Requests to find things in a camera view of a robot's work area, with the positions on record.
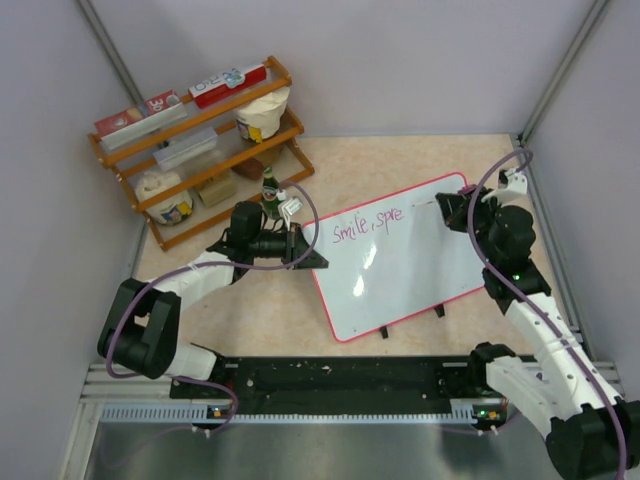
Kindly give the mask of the marker pen with magenta cap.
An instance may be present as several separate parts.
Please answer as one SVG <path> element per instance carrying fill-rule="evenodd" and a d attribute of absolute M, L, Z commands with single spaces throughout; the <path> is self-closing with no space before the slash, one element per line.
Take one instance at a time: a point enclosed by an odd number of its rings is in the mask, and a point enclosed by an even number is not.
<path fill-rule="evenodd" d="M 440 206 L 453 203 L 454 206 L 463 203 L 467 197 L 475 190 L 476 185 L 471 184 L 465 186 L 458 190 L 456 193 L 437 193 L 434 198 L 429 200 L 419 200 L 412 204 L 412 207 L 420 207 L 426 205 L 435 205 L 438 204 Z"/>

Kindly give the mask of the whiteboard with pink frame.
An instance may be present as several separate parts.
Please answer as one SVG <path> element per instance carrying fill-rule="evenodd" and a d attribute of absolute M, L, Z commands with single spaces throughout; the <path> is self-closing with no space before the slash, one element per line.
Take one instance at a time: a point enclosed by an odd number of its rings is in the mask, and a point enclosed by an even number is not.
<path fill-rule="evenodd" d="M 310 221 L 305 239 L 329 263 L 313 272 L 334 338 L 348 342 L 483 288 L 467 235 L 435 200 L 467 184 L 460 172 Z"/>

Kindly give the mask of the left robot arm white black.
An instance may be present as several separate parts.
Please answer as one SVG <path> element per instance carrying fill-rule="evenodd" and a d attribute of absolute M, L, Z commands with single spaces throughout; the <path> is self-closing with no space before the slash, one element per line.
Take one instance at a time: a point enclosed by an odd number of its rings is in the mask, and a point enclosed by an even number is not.
<path fill-rule="evenodd" d="M 278 259 L 278 269 L 325 269 L 329 261 L 314 250 L 295 222 L 278 229 L 263 226 L 265 212 L 251 201 L 238 203 L 220 239 L 189 264 L 151 281 L 123 281 L 100 334 L 97 350 L 110 376 L 192 378 L 205 396 L 226 387 L 227 374 L 216 366 L 219 355 L 205 347 L 179 342 L 181 314 L 210 293 L 259 270 L 257 259 Z"/>

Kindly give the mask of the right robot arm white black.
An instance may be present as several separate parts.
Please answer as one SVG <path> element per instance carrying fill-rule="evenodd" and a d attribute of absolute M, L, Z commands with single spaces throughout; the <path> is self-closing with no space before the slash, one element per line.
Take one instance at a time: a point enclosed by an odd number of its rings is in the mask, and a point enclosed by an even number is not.
<path fill-rule="evenodd" d="M 476 394 L 501 394 L 536 428 L 558 474 L 592 479 L 639 465 L 639 403 L 627 401 L 595 368 L 562 318 L 531 258 L 533 217 L 503 206 L 486 188 L 439 193 L 445 226 L 468 234 L 484 264 L 485 289 L 529 341 L 534 375 L 509 347 L 484 342 L 469 356 L 466 380 Z"/>

